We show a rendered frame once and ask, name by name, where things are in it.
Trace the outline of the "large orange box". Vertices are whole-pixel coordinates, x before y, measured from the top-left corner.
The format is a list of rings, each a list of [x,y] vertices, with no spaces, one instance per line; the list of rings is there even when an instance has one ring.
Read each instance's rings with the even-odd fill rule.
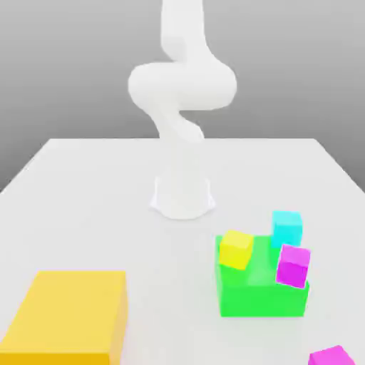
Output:
[[[120,365],[127,318],[124,271],[40,271],[0,342],[0,365]]]

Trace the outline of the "small yellow cube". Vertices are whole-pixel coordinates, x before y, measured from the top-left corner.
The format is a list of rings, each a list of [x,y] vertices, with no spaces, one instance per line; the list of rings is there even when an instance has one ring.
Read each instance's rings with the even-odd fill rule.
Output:
[[[220,243],[220,264],[245,270],[252,256],[253,244],[253,235],[228,230]]]

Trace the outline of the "large green box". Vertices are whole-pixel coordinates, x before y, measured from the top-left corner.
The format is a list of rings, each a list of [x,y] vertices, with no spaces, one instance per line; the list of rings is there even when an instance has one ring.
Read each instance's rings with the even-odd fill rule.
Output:
[[[223,317],[302,317],[309,283],[303,289],[276,282],[280,250],[271,237],[254,238],[251,259],[244,270],[220,264],[222,236],[215,237],[215,278]]]

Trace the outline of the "small cyan cube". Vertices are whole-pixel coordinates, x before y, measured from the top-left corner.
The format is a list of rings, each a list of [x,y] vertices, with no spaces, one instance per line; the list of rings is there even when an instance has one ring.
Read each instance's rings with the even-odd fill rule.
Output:
[[[274,248],[280,248],[283,244],[299,247],[302,233],[302,216],[299,212],[274,211],[272,213],[271,245]]]

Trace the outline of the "small magenta cube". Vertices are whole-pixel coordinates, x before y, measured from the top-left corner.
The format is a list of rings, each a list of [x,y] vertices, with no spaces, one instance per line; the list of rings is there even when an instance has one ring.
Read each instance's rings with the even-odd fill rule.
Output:
[[[277,265],[276,282],[304,289],[310,257],[309,249],[283,244]]]
[[[308,365],[356,365],[340,345],[322,349],[309,355]]]

